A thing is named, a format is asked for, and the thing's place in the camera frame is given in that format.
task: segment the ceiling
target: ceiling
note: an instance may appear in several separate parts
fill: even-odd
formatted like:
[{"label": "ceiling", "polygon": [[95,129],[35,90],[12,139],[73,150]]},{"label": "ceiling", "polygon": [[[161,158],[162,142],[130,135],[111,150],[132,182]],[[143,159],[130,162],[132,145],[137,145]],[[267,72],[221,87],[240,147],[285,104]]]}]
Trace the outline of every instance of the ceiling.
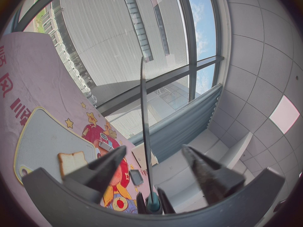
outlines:
[{"label": "ceiling", "polygon": [[[251,131],[240,159],[254,176],[272,167],[291,191],[303,168],[303,42],[278,0],[227,1],[230,65],[208,129],[227,147]],[[283,95],[301,114],[285,135],[269,119]]]}]

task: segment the ceiling light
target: ceiling light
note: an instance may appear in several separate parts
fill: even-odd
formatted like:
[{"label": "ceiling light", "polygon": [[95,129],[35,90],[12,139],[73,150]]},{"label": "ceiling light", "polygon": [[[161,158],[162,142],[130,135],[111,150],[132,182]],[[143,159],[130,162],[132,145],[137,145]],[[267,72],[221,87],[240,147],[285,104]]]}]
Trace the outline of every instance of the ceiling light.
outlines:
[{"label": "ceiling light", "polygon": [[285,95],[283,95],[278,106],[269,118],[282,131],[283,134],[286,134],[299,116],[300,113],[297,108]]}]

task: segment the sky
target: sky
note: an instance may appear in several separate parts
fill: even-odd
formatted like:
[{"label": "sky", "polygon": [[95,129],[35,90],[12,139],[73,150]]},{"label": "sky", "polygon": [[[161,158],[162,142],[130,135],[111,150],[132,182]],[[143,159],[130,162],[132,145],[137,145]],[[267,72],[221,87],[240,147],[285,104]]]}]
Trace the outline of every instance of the sky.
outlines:
[{"label": "sky", "polygon": [[[189,0],[194,17],[197,61],[216,54],[216,32],[211,0]],[[197,72],[196,92],[203,94],[211,88],[214,65]]]}]

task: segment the cartoon character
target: cartoon character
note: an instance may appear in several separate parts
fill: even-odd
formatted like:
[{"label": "cartoon character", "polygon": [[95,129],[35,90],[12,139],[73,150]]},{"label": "cartoon character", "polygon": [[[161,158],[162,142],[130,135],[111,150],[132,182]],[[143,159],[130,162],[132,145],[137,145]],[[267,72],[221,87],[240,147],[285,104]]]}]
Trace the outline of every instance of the cartoon character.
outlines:
[{"label": "cartoon character", "polygon": [[[95,126],[92,123],[87,125],[82,133],[82,138],[94,144],[98,158],[102,157],[108,152],[99,146],[100,142],[105,142],[114,149],[120,146],[113,137],[105,135],[104,132],[105,131],[100,126]],[[116,211],[138,213],[136,201],[132,200],[130,194],[126,189],[128,184],[128,164],[126,162],[126,159],[123,158],[103,196],[104,206]]]},{"label": "cartoon character", "polygon": [[105,131],[104,131],[103,133],[104,133],[105,135],[110,136],[110,137],[112,137],[112,138],[114,138],[114,139],[117,138],[117,133],[116,133],[116,131],[113,131],[113,130],[112,130],[111,124],[110,124],[107,120],[106,120],[106,123],[105,123],[104,127],[105,127]]}]

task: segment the bread slice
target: bread slice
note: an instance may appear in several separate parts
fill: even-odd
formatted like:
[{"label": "bread slice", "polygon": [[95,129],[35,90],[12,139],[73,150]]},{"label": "bread slice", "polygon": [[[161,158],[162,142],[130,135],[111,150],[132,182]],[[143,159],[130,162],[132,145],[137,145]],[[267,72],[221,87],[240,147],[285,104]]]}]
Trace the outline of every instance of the bread slice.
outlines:
[{"label": "bread slice", "polygon": [[85,166],[87,161],[84,158],[83,151],[72,154],[59,153],[60,173],[63,178],[65,175]]},{"label": "bread slice", "polygon": [[74,157],[74,161],[75,161],[77,169],[87,165],[87,161],[84,158],[83,151],[73,153],[72,155]]}]

